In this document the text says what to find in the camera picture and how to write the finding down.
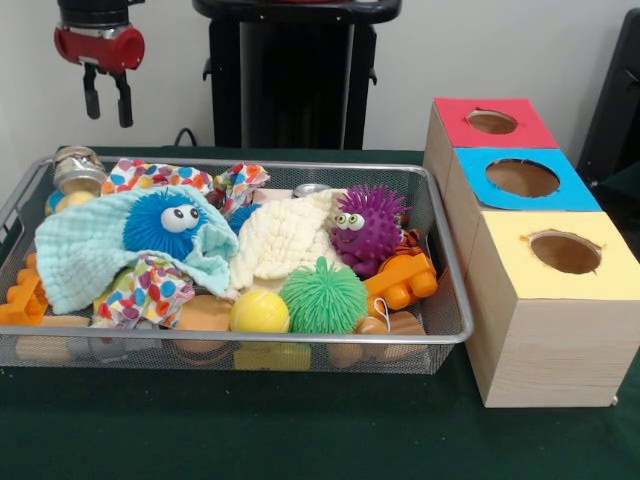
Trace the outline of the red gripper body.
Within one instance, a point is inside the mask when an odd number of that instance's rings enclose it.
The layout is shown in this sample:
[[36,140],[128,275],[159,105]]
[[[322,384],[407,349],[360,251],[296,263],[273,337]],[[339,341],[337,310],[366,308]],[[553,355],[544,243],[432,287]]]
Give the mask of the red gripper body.
[[131,25],[102,30],[59,26],[54,44],[66,61],[90,64],[107,73],[136,70],[145,54],[144,37]]

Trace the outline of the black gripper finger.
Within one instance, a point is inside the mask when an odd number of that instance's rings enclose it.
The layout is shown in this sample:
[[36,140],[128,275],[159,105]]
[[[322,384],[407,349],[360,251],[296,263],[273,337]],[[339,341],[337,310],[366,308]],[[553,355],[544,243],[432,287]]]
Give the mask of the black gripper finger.
[[119,92],[118,99],[118,118],[119,124],[122,128],[129,128],[133,126],[132,116],[132,103],[131,103],[131,89],[127,81],[126,73],[113,73],[116,88]]
[[83,88],[85,96],[86,113],[92,120],[100,118],[99,95],[95,88],[97,76],[96,66],[90,63],[84,64]]

